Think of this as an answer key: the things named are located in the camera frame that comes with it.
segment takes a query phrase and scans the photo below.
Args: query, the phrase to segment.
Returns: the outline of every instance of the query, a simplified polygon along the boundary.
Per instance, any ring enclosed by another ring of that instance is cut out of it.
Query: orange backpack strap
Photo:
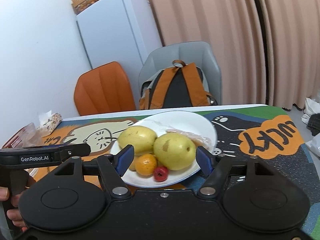
[[[205,92],[205,94],[206,94],[207,96],[213,97],[210,92],[207,92],[207,91],[204,91],[204,92]]]
[[[182,74],[188,88],[190,100],[193,106],[209,106],[207,94],[195,63],[190,63],[182,67]]]
[[[168,87],[178,71],[178,67],[166,68],[156,85],[155,91],[153,92],[150,108],[146,109],[160,109],[163,106],[165,95],[167,94]]]
[[[146,89],[146,91],[144,92],[144,97],[140,98],[139,100],[140,110],[149,109],[149,95],[150,95],[150,89]]]

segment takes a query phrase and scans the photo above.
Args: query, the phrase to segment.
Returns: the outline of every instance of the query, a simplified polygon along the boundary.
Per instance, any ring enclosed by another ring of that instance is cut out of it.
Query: table
[[[64,119],[50,136],[44,138],[44,144],[82,143],[86,140],[92,153],[83,159],[91,160],[108,152],[112,145],[112,139],[96,144],[92,135],[97,131],[108,131],[110,138],[117,138],[121,130],[133,122],[153,114],[175,110],[197,112],[215,125],[218,135],[215,154],[240,157],[259,155],[298,184],[306,192],[312,205],[303,230],[314,239],[320,239],[319,177],[299,131],[281,108],[262,104],[202,106],[81,116]],[[54,167],[39,169],[35,179],[40,179],[53,169]],[[85,179],[99,186],[96,177],[87,176]],[[241,183],[244,179],[232,177],[230,185]],[[204,180],[205,176],[200,171],[168,188],[187,187],[197,190]]]

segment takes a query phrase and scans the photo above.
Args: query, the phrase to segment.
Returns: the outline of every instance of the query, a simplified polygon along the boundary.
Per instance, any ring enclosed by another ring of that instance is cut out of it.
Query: pear
[[[153,143],[157,134],[148,127],[135,125],[125,129],[118,137],[121,149],[128,144],[133,145],[135,155],[143,155],[153,152]]]
[[[153,152],[165,167],[178,171],[193,163],[196,158],[196,145],[187,136],[166,133],[156,139]]]
[[[139,156],[134,156],[132,163],[129,166],[130,171],[135,171],[136,170],[136,161],[139,158]]]

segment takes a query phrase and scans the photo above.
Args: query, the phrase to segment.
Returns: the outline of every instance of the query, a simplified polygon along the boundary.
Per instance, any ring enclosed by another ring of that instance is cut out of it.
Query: table mat
[[[258,155],[268,164],[301,187],[311,203],[303,230],[320,240],[320,181],[310,153],[294,123],[284,110],[273,106],[258,106],[218,111],[196,112],[215,126],[218,143],[214,154],[248,157]],[[84,160],[108,152],[112,141],[133,123],[146,116],[127,116],[104,119],[63,121],[56,130],[44,138],[45,145],[62,143],[88,143],[92,152]],[[96,134],[107,134],[97,141]],[[36,175],[40,179],[54,167],[41,168]],[[85,179],[99,186],[94,176]],[[166,188],[192,188],[198,190],[206,177],[199,171],[181,183]],[[241,183],[245,177],[232,177],[230,186]]]

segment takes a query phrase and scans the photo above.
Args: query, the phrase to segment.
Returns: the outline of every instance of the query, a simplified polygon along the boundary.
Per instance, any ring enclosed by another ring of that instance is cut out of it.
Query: finger
[[[36,180],[33,177],[29,176],[27,187],[31,187],[35,183],[36,183]]]
[[[15,220],[15,221],[12,221],[12,223],[13,223],[16,227],[20,227],[20,228],[26,227],[26,224],[24,223],[23,220]]]
[[[0,201],[6,201],[9,198],[9,190],[7,187],[0,187]]]
[[[7,211],[7,216],[10,220],[15,221],[15,220],[22,220],[22,216],[19,212],[19,209],[10,209]]]
[[[22,193],[19,194],[19,195],[15,195],[15,196],[12,196],[12,197],[11,197],[11,204],[12,204],[12,206],[18,207],[19,199],[20,199],[20,197],[21,197],[21,195],[22,195],[23,193],[24,193],[24,191],[22,191]]]

